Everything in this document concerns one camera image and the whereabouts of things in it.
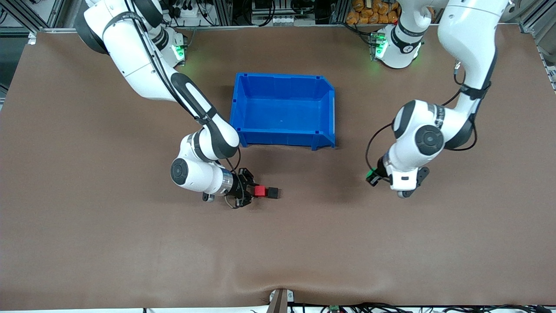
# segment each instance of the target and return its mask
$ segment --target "black joint cap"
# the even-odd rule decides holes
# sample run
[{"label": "black joint cap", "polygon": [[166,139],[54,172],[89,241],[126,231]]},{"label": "black joint cap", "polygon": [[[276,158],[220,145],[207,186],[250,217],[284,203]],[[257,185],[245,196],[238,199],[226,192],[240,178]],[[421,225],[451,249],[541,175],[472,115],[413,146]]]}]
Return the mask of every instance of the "black joint cap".
[{"label": "black joint cap", "polygon": [[266,197],[270,199],[278,199],[279,189],[275,187],[268,187],[266,189]]},{"label": "black joint cap", "polygon": [[542,305],[535,305],[534,308],[537,313],[551,313],[549,309]]},{"label": "black joint cap", "polygon": [[172,180],[178,184],[183,185],[185,184],[185,180],[187,178],[187,173],[189,172],[187,163],[183,159],[175,159],[172,163],[172,167],[170,168],[170,175],[172,176]]}]

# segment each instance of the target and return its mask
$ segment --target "blue bin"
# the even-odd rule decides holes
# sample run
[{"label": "blue bin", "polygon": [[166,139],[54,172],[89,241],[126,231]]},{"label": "blue bin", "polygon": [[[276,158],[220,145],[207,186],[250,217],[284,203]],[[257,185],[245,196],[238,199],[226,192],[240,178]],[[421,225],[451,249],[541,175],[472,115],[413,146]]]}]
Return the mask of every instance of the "blue bin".
[{"label": "blue bin", "polygon": [[334,148],[334,87],[322,76],[238,73],[230,124],[242,146]]}]

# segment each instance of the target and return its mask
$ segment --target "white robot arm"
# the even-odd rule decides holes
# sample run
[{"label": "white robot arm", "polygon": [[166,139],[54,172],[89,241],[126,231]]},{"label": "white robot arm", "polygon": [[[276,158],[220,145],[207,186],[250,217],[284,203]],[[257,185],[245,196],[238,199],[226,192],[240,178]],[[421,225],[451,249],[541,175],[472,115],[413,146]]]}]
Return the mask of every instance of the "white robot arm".
[{"label": "white robot arm", "polygon": [[398,0],[398,3],[401,7],[398,23],[379,30],[385,35],[386,46],[375,48],[375,58],[394,69],[407,67],[417,57],[431,22],[427,7],[443,8],[448,0]]},{"label": "white robot arm", "polygon": [[[85,0],[85,3],[90,7],[93,7],[100,0]],[[162,20],[152,12],[157,10],[157,6],[153,2],[139,0],[138,3],[142,6],[143,11],[151,12],[148,13],[150,19],[145,20],[151,29],[148,32],[148,36],[151,41],[155,44],[156,48],[162,53],[164,60],[171,66],[174,67],[178,64],[182,64],[185,61],[185,45],[183,34],[176,32],[173,28],[164,27],[162,23],[158,20]],[[85,26],[86,21],[83,19],[83,12],[78,15],[78,26]],[[98,51],[100,53],[107,53],[105,47]]]},{"label": "white robot arm", "polygon": [[[431,5],[441,4],[442,1],[416,2]],[[371,185],[376,185],[382,178],[388,178],[390,188],[398,191],[398,196],[407,198],[428,174],[428,168],[423,167],[426,163],[440,154],[442,149],[455,149],[469,140],[479,104],[490,87],[497,55],[494,35],[507,4],[507,0],[447,1],[438,27],[438,38],[442,46],[465,68],[465,80],[460,88],[458,103],[453,109],[421,100],[405,104],[392,123],[396,143],[379,159],[377,168],[368,175],[367,181]],[[414,17],[421,16],[425,11],[418,9],[417,12]],[[430,23],[430,14],[426,12],[424,19]],[[404,24],[409,19],[402,19],[405,14],[407,11],[402,13],[400,22],[402,27],[409,28]],[[391,49],[391,46],[388,49],[393,50],[388,56],[390,60],[394,60],[396,55],[402,55],[399,49]]]},{"label": "white robot arm", "polygon": [[[231,207],[249,204],[252,196],[247,186],[256,186],[251,173],[243,168],[231,173],[218,161],[236,154],[237,132],[189,77],[168,64],[168,56],[160,51],[167,46],[159,47],[153,42],[152,34],[159,37],[160,33],[167,33],[160,25],[162,11],[158,1],[100,0],[90,5],[82,19],[76,21],[83,41],[95,51],[109,54],[139,95],[177,102],[202,126],[182,139],[171,166],[172,180],[180,187],[202,192],[205,201],[213,200],[214,195],[231,195],[236,198],[236,205]],[[179,52],[176,46],[168,46]]]}]

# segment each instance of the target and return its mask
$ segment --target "brown mat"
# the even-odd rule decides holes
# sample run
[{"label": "brown mat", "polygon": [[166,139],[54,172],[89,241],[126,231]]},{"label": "brown mat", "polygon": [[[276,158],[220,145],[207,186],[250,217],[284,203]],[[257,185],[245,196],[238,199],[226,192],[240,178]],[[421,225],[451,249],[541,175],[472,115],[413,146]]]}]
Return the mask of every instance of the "brown mat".
[{"label": "brown mat", "polygon": [[170,179],[198,129],[177,104],[139,97],[77,35],[39,34],[2,110],[0,309],[261,305],[277,287],[321,304],[555,303],[556,98],[530,35],[497,41],[476,148],[443,152],[402,200],[364,181],[363,152],[407,101],[457,90],[435,28],[404,70],[343,28],[199,32],[183,70],[224,116],[240,71],[337,90],[338,148],[243,149],[283,197],[233,211]]}]

